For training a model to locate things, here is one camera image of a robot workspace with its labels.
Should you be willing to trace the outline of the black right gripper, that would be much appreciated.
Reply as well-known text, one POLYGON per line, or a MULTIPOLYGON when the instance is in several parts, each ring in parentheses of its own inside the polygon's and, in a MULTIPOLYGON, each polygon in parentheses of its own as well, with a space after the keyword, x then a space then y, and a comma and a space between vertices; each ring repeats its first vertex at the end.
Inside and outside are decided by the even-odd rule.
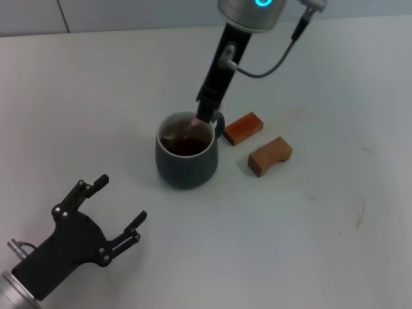
POLYGON ((243 32, 230 24, 225 25, 209 72, 196 98, 198 101, 196 118, 198 120, 202 122, 210 122, 212 120, 215 112, 220 109, 220 102, 223 100, 225 92, 234 76, 234 71, 221 68, 218 65, 219 58, 222 56, 225 47, 228 44, 235 46, 236 51, 233 61, 238 64, 251 35, 251 33, 243 32))

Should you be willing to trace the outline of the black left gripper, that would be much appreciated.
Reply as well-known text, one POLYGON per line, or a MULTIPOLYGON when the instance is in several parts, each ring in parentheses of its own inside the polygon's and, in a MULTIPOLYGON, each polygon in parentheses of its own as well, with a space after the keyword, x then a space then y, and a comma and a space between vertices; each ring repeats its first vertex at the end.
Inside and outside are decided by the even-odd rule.
POLYGON ((93 184, 79 180, 52 209, 55 230, 27 258, 12 269, 14 277, 39 301, 45 299, 84 263, 101 267, 140 241, 137 228, 146 220, 142 211, 116 238, 107 241, 100 227, 78 212, 83 202, 109 183, 103 174, 93 184))

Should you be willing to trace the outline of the grey ceramic cup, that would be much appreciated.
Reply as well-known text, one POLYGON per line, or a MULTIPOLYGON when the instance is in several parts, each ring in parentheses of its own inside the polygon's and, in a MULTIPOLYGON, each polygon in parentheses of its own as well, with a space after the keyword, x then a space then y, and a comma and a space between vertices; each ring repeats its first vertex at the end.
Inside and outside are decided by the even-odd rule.
POLYGON ((169 115, 160 124, 155 142, 155 162, 160 176, 179 189, 193 189, 206 183, 216 172, 219 162, 218 138, 225 126, 216 123, 192 126, 193 112, 169 115), (209 143, 208 148, 194 156, 177 156, 167 151, 160 140, 166 136, 193 136, 209 143))

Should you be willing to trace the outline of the dark brown tea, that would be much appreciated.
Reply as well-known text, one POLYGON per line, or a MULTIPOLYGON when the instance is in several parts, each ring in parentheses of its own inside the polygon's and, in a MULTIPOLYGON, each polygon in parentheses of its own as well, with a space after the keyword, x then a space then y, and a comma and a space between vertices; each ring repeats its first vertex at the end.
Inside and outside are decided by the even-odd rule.
POLYGON ((166 136, 160 143, 167 151, 177 156, 194 156, 209 146, 208 142, 193 136, 166 136))

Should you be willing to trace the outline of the flat brown wooden block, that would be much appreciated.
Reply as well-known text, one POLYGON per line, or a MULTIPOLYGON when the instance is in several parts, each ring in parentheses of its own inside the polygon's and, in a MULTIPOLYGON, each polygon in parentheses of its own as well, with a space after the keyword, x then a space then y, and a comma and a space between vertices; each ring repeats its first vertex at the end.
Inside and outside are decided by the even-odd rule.
POLYGON ((263 121, 253 112, 241 117, 237 121, 226 126, 223 136, 235 146, 258 131, 262 130, 263 121))

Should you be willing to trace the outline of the arched light wooden block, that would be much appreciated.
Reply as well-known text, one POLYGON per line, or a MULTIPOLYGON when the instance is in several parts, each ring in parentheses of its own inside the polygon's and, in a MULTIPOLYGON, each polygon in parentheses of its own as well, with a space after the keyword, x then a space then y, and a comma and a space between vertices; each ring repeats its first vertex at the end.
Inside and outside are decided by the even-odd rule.
POLYGON ((289 160, 292 151, 292 147, 279 136, 251 153, 248 166, 257 177, 262 177, 273 165, 289 160))

